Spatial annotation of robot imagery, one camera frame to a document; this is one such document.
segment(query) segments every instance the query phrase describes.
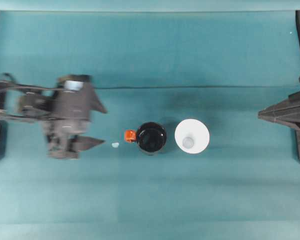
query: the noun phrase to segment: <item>black mug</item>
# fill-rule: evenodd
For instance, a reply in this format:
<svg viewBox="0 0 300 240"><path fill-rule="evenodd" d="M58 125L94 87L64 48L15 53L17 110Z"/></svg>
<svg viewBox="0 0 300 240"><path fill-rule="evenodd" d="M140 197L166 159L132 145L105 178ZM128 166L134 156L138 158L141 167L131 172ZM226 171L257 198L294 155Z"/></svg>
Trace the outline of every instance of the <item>black mug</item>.
<svg viewBox="0 0 300 240"><path fill-rule="evenodd" d="M143 152L153 155L159 152L166 144L167 133L160 124L146 122L137 131L125 131L124 139L128 143L136 142Z"/></svg>

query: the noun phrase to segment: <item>teal cloth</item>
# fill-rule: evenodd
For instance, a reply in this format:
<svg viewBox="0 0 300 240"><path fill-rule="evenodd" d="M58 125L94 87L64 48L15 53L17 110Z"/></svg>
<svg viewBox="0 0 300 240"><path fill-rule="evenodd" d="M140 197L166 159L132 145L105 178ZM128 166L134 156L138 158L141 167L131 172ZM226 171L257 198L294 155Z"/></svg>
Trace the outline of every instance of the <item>teal cloth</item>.
<svg viewBox="0 0 300 240"><path fill-rule="evenodd" d="M300 240L294 132L257 119L300 89L294 21L288 11L1 13L0 73L45 87L60 75L91 74L108 114L94 112L86 133L106 143L70 161L47 157L38 123L9 122L0 240ZM229 32L216 38L221 29ZM215 39L227 47L213 47ZM175 143L186 118L210 131L201 154ZM123 140L147 121L167 129L156 156Z"/></svg>
<svg viewBox="0 0 300 240"><path fill-rule="evenodd" d="M70 12L234 12L300 10L300 0L0 0L0 10Z"/></svg>

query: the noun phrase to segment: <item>cable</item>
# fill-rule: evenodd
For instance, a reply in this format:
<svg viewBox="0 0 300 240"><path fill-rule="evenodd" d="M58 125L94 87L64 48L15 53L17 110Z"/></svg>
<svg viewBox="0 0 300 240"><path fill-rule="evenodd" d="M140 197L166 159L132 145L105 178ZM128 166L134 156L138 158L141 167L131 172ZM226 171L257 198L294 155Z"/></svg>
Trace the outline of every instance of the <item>cable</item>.
<svg viewBox="0 0 300 240"><path fill-rule="evenodd" d="M6 88L0 89L0 93L6 92L8 90L17 90L17 89L31 89L31 90L42 90L42 91L64 91L64 88L48 88L41 86L9 86Z"/></svg>

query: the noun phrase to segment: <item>white pebble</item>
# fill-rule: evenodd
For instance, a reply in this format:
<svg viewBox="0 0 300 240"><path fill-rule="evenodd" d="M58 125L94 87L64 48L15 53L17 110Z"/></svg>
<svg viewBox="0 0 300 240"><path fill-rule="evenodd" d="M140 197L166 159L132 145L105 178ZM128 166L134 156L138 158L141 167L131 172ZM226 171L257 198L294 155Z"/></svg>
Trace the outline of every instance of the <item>white pebble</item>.
<svg viewBox="0 0 300 240"><path fill-rule="evenodd" d="M111 143L111 146L116 149L116 148L119 147L119 143L118 142L113 142L113 143Z"/></svg>

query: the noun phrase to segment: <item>teal fabric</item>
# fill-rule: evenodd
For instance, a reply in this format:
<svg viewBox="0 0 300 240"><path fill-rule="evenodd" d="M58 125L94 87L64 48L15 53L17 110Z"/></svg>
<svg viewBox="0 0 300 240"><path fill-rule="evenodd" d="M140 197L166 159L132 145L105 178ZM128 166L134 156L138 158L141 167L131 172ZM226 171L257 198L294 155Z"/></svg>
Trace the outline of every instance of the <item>teal fabric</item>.
<svg viewBox="0 0 300 240"><path fill-rule="evenodd" d="M48 86L86 73L97 87L297 86L294 11L0 13L0 73Z"/></svg>
<svg viewBox="0 0 300 240"><path fill-rule="evenodd" d="M190 30L195 23L203 26ZM223 51L212 42L221 29L229 30L225 43L234 38ZM183 33L195 40L179 40ZM181 60L186 57L188 64ZM178 67L164 71L171 63ZM0 240L300 240L294 132L257 119L259 110L300 89L293 12L4 12L2 72L46 87L60 75L92 74L104 88L97 94L108 114L94 112L86 133L106 143L72 161L47 157L38 123L8 124L0 159ZM207 72L216 75L201 77ZM14 97L9 94L10 103ZM186 154L175 143L175 127L186 118L210 131L201 154ZM156 156L123 140L126 129L147 121L167 129Z"/></svg>
<svg viewBox="0 0 300 240"><path fill-rule="evenodd" d="M0 10L71 12L233 12L300 10L300 0L0 0Z"/></svg>

